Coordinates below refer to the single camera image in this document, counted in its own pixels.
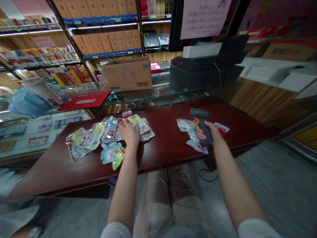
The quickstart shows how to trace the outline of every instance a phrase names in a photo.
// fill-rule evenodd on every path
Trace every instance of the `black cable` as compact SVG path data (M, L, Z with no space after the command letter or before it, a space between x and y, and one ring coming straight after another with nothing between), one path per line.
M207 145L207 147L208 147L208 152L209 152L209 155L210 155L210 159L213 159L212 156L211 156L211 145ZM219 175L217 175L217 177L216 177L215 179L206 180L206 179L204 179L204 178L201 176L201 174L200 174L202 171L207 171L207 172L210 172L210 171L209 171L208 169L201 169L201 170L199 171L199 177L200 177L202 180L206 181L206 182L216 181L217 178L219 177Z

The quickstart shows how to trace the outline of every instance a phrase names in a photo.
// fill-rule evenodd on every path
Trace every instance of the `leg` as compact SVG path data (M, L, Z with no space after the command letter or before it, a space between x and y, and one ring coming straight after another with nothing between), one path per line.
M209 215L188 173L181 167L171 167L168 169L168 179L174 225L184 225L207 237L216 237Z
M148 174L134 223L133 237L153 237L173 224L164 170Z

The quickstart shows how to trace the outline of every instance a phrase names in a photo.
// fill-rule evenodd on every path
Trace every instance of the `red tabletop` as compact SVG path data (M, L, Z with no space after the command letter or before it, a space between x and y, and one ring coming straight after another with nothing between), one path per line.
M230 131L225 135L225 140L231 151L278 136L274 130L267 128L248 114L216 98L139 111L136 114L146 118L155 133L154 138L139 144L137 155L139 173L208 157L187 145L189 135L181 132L177 126L178 118L192 118L190 114L192 107L210 111L212 122L229 127ZM111 163L102 164L101 146L73 163L65 144L65 138L69 134L80 127L88 130L101 120L102 118L70 123L24 176L8 199L67 190L84 184L96 185L108 177L118 175L120 167L113 171Z

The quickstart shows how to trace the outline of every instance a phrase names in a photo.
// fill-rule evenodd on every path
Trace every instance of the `paper sign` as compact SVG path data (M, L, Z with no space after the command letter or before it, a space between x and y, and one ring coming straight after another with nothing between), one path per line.
M32 38L34 43L38 48L42 47L55 47L54 42L49 36L44 36L44 37L34 37Z
M184 0L181 40L219 35L231 0Z

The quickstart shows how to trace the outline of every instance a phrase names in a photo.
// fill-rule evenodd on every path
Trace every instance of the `tile floor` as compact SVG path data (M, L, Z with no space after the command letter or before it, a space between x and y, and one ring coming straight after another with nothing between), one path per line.
M270 140L237 158L244 176L251 184L271 225L282 237L317 237L317 166L293 151ZM233 228L219 180L203 181L198 172L202 161L184 165L205 203L219 237L237 237ZM217 176L217 171L205 175ZM146 175L139 175L137 202ZM44 226L41 238L100 237L107 222L114 189L109 199L36 199L41 212L37 223Z

